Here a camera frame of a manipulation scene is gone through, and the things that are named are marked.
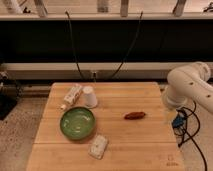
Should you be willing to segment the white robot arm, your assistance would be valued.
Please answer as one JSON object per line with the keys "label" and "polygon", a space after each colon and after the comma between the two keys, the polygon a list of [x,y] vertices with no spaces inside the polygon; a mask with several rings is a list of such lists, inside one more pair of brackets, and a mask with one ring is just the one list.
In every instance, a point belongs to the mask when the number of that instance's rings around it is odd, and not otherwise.
{"label": "white robot arm", "polygon": [[162,93],[166,123],[173,122],[176,110],[183,107],[188,99],[213,114],[213,86],[207,83],[210,76],[210,67],[204,62],[177,67],[168,73],[168,85]]}

